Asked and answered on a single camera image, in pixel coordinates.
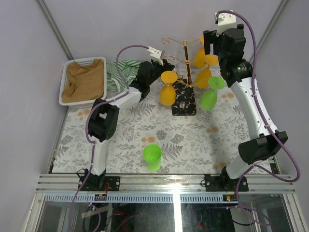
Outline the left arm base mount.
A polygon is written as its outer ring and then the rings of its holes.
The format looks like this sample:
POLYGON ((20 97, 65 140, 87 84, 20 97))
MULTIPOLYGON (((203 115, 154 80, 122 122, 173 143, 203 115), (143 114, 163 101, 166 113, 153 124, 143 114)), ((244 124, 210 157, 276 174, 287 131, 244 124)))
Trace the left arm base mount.
POLYGON ((101 175, 90 174, 81 191, 119 191, 119 176, 107 176, 104 171, 101 175))

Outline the orange plastic cup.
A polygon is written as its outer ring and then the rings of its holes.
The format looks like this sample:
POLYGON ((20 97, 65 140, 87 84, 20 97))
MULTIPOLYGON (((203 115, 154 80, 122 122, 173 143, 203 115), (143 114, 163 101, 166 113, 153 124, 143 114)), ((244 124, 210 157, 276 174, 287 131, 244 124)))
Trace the orange plastic cup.
POLYGON ((177 74, 173 71, 165 71, 160 78, 164 83, 160 91, 160 102, 165 106, 172 106, 176 101, 176 91, 172 84, 177 81, 177 74))

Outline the gold wine glass rack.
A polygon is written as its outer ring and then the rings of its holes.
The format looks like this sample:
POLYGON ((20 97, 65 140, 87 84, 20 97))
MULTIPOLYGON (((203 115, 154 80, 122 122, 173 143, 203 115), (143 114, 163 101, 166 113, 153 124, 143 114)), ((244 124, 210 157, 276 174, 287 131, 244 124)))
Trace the gold wine glass rack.
POLYGON ((197 114, 197 107, 194 95, 194 84, 192 79, 192 62, 194 59, 189 58, 189 45, 199 42, 199 39, 194 41, 178 41, 171 37, 164 37, 161 43, 170 44, 170 42, 177 42, 182 45, 184 52, 184 59, 181 60, 181 68, 177 74, 177 81, 172 84, 176 91, 176 101, 171 106, 173 116, 195 116, 197 114))

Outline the green plastic cup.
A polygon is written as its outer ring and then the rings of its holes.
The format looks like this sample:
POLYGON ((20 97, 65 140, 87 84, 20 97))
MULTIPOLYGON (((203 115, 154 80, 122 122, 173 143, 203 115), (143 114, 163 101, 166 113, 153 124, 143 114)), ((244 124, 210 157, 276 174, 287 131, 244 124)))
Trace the green plastic cup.
POLYGON ((156 172, 161 167, 162 150, 156 144, 149 144, 143 150, 143 158, 149 171, 156 172))

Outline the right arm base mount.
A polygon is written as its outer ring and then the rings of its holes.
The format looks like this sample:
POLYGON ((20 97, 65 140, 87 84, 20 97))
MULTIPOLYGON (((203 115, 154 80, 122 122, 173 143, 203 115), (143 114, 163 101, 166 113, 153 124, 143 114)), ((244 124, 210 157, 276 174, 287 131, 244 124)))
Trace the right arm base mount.
POLYGON ((239 192, 248 192, 249 187, 247 179, 243 177, 237 179, 230 179, 225 174, 205 174, 205 189, 207 192, 235 192, 238 186, 239 192))

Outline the green wine glass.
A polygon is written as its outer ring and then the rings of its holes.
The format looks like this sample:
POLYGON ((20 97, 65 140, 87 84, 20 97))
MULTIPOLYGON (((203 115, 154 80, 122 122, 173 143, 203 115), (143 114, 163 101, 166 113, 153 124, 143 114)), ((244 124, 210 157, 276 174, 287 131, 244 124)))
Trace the green wine glass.
POLYGON ((217 90, 225 87, 225 81, 221 77, 213 76, 208 80, 210 89, 205 91, 199 100, 199 105, 204 110, 212 110, 217 103, 217 90))

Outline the clear glass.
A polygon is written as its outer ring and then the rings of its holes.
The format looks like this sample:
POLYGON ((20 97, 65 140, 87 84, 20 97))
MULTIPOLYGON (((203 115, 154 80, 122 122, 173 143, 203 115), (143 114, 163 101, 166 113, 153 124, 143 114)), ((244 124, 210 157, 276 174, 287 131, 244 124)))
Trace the clear glass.
POLYGON ((178 73, 180 71, 182 59, 178 53, 168 54, 166 60, 168 61, 168 63, 174 65, 174 72, 178 73))

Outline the orange wine glass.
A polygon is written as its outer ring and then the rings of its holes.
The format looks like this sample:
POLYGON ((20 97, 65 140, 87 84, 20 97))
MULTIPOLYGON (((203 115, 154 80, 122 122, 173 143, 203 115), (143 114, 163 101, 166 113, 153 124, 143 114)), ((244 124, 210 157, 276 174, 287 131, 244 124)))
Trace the orange wine glass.
POLYGON ((202 68, 202 70, 197 74, 195 85, 198 88, 207 88, 209 86, 208 80, 212 77, 210 66, 218 65, 218 57, 211 54, 203 55, 196 63, 196 67, 202 68))
POLYGON ((199 43, 202 46, 195 54, 194 60, 192 62, 192 64, 196 67, 196 68, 203 68, 205 67, 205 61, 204 61, 204 56, 205 56, 205 51, 204 51, 204 36, 201 36, 199 38, 199 43))

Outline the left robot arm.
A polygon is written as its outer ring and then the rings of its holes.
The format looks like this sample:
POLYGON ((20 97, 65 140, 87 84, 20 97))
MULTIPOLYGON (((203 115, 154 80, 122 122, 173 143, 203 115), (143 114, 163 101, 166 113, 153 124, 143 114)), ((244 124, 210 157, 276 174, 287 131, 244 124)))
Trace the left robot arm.
POLYGON ((101 175, 106 172, 108 141, 116 131, 119 113, 145 99, 150 92, 150 85, 163 72, 172 71, 174 68, 175 66, 168 63, 166 59, 163 59, 163 65, 157 61, 144 61, 139 65, 137 75, 129 85, 128 92, 106 101, 95 100, 86 126, 87 135, 94 144, 91 145, 89 167, 85 170, 85 174, 91 176, 89 185, 94 190, 102 190, 106 184, 106 179, 101 175))

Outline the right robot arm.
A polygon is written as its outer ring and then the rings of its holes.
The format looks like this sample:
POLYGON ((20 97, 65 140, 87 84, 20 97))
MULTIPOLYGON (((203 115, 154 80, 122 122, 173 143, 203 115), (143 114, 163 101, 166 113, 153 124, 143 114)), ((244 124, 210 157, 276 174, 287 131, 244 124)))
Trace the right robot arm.
POLYGON ((205 54, 210 54, 212 44, 221 76, 236 96, 249 130, 250 140, 238 145, 239 155, 223 169, 224 176, 220 178, 221 187, 229 191, 237 186, 237 179, 254 164, 276 155, 288 137, 286 132, 278 131, 269 118, 257 82, 252 79, 252 65, 243 58, 246 44, 243 25, 220 34, 215 30, 206 30, 203 36, 205 54))

